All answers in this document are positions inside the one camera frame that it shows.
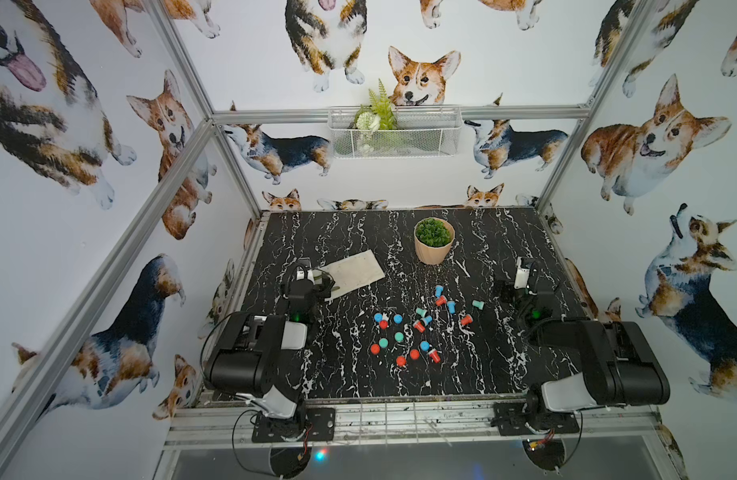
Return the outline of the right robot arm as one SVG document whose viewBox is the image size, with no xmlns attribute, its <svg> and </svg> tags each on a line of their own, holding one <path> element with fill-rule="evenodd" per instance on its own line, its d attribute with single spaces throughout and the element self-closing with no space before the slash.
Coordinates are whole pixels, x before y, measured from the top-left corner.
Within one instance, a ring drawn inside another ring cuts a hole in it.
<svg viewBox="0 0 737 480">
<path fill-rule="evenodd" d="M 514 282 L 498 277 L 493 292 L 500 302 L 512 306 L 528 344 L 571 350 L 579 356 L 577 373 L 530 387 L 528 414 L 570 414 L 669 401 L 668 377 L 636 323 L 556 316 L 545 302 L 553 300 L 554 294 L 518 289 Z"/>
</svg>

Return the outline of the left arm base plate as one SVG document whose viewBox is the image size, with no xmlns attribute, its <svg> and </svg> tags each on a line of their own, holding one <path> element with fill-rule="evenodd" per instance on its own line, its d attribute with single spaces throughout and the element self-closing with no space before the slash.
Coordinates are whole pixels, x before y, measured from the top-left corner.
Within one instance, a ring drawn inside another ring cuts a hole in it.
<svg viewBox="0 0 737 480">
<path fill-rule="evenodd" d="M 334 408 L 308 408 L 298 411 L 290 419 L 272 419 L 262 416 L 254 422 L 252 442 L 282 443 L 332 441 L 336 428 Z"/>
</svg>

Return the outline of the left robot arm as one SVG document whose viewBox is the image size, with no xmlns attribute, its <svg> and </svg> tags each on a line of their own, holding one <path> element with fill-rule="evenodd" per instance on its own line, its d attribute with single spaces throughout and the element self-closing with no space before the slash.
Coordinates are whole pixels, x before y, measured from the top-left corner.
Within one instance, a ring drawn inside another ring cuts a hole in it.
<svg viewBox="0 0 737 480">
<path fill-rule="evenodd" d="M 306 349 L 314 338 L 316 306 L 330 298 L 334 277 L 304 258 L 286 272 L 280 289 L 282 313 L 237 311 L 220 322 L 224 330 L 202 362 L 202 377 L 206 387 L 250 402 L 264 418 L 302 427 L 302 396 L 276 384 L 290 354 Z"/>
</svg>

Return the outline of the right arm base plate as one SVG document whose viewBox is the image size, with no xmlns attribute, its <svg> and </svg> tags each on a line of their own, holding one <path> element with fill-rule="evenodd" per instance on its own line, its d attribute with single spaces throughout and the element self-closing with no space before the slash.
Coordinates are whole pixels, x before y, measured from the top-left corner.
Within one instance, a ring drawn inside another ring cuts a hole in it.
<svg viewBox="0 0 737 480">
<path fill-rule="evenodd" d="M 495 403 L 491 426 L 502 436 L 576 434 L 580 424 L 574 413 L 531 411 L 526 403 Z"/>
</svg>

